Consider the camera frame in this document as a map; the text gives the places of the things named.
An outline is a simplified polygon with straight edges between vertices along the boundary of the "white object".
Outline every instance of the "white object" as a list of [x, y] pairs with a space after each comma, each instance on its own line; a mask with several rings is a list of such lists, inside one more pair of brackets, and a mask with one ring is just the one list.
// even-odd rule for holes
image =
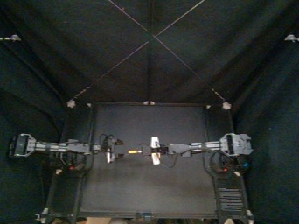
[[12, 41], [21, 41], [20, 37], [16, 34], [11, 37], [11, 40]]
[[299, 41], [299, 39], [295, 37], [294, 34], [287, 35], [287, 37], [284, 38], [286, 41], [291, 40], [292, 42]]
[[234, 173], [235, 173], [235, 175], [239, 177], [240, 176], [240, 174], [239, 174], [239, 172], [238, 171], [234, 171]]
[[76, 106], [76, 102], [74, 100], [67, 101], [67, 105], [70, 108], [74, 108]]
[[152, 136], [151, 147], [152, 147], [154, 149], [156, 149], [156, 148], [160, 147], [158, 136]]
[[154, 165], [159, 165], [160, 164], [160, 153], [152, 153], [152, 160], [154, 160]]
[[228, 110], [228, 109], [231, 109], [231, 104], [230, 104], [227, 101], [224, 101], [223, 104], [222, 104], [222, 107], [223, 107], [226, 110]]
[[59, 175], [62, 173], [62, 169], [58, 169], [55, 173]]

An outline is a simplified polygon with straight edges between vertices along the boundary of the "black fabric wall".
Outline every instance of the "black fabric wall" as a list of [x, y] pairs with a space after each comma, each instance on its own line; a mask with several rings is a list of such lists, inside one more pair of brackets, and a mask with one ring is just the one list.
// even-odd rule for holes
[[299, 223], [298, 64], [299, 44], [283, 41], [252, 76], [251, 95], [235, 114], [238, 133], [252, 137], [255, 148], [247, 193], [258, 223]]
[[[15, 31], [1, 16], [0, 25], [0, 36], [11, 37]], [[20, 133], [59, 141], [64, 107], [24, 43], [0, 42], [0, 67], [0, 223], [15, 223], [41, 211], [43, 168], [40, 157], [8, 159], [9, 141]]]

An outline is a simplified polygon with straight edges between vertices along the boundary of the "metal frame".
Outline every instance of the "metal frame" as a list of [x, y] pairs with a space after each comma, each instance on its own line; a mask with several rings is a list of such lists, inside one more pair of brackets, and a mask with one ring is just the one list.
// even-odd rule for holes
[[[132, 105], [135, 106], [136, 104], [124, 104], [124, 103], [114, 103], [111, 105]], [[176, 106], [176, 104], [160, 104], [163, 106]], [[218, 110], [220, 110], [220, 107], [214, 107], [216, 110], [216, 113], [214, 113], [215, 111], [212, 110], [212, 108], [210, 109], [204, 109], [204, 121], [206, 121], [206, 137], [207, 140], [219, 138], [223, 134], [223, 131], [216, 130], [215, 125], [211, 123], [211, 118], [218, 114]], [[90, 115], [88, 115], [88, 140], [91, 139], [91, 135], [92, 135], [92, 116], [94, 116], [94, 109], [90, 108]], [[230, 112], [226, 111], [224, 112], [224, 116], [227, 117], [227, 119], [230, 120]], [[231, 121], [226, 121], [226, 131], [227, 132], [232, 132], [232, 123]], [[72, 207], [70, 207], [71, 212], [64, 212], [64, 211], [55, 211], [54, 208], [54, 197], [55, 197], [55, 192], [58, 191], [58, 181], [60, 179], [60, 176], [54, 174], [52, 177], [52, 183], [51, 183], [51, 192], [50, 192], [50, 197], [48, 197], [48, 202], [47, 202], [47, 208], [50, 210], [50, 212], [46, 214], [48, 220], [47, 220], [47, 224], [50, 224], [54, 220], [55, 217], [67, 217], [70, 220], [71, 224], [76, 223], [76, 218], [80, 216], [83, 217], [119, 217], [119, 218], [135, 218], [135, 217], [144, 217], [146, 220], [150, 219], [150, 216], [155, 217], [155, 218], [166, 218], [166, 219], [218, 219], [219, 223], [223, 224], [227, 220], [227, 218], [232, 218], [235, 220], [242, 221], [243, 223], [248, 223], [248, 201], [247, 201], [247, 194], [246, 194], [246, 187], [244, 187], [244, 181], [243, 181], [243, 177], [238, 177], [236, 175], [230, 175], [227, 177], [214, 177], [212, 181], [214, 181], [214, 190], [215, 190], [215, 195], [216, 195], [216, 206], [218, 206], [218, 211], [215, 211], [215, 213], [199, 213], [199, 215], [188, 215], [188, 214], [179, 214], [179, 213], [155, 213], [148, 214], [148, 213], [119, 213], [119, 212], [114, 212], [114, 213], [107, 213], [107, 212], [100, 212], [100, 213], [87, 213], [87, 212], [82, 212], [80, 211], [80, 198], [82, 198], [82, 188], [84, 186], [84, 178], [86, 178], [86, 172], [83, 172], [78, 177], [76, 177], [76, 181], [78, 181], [78, 187], [76, 187], [76, 191], [72, 194], [75, 197], [74, 200], [74, 205]], [[239, 192], [239, 196], [240, 196], [240, 200], [242, 200], [242, 209], [240, 211], [232, 211], [232, 212], [226, 212], [223, 210], [223, 205], [222, 205], [222, 194], [223, 192], [220, 191], [220, 188], [227, 188], [228, 191], [231, 191], [230, 189], [238, 189]]]

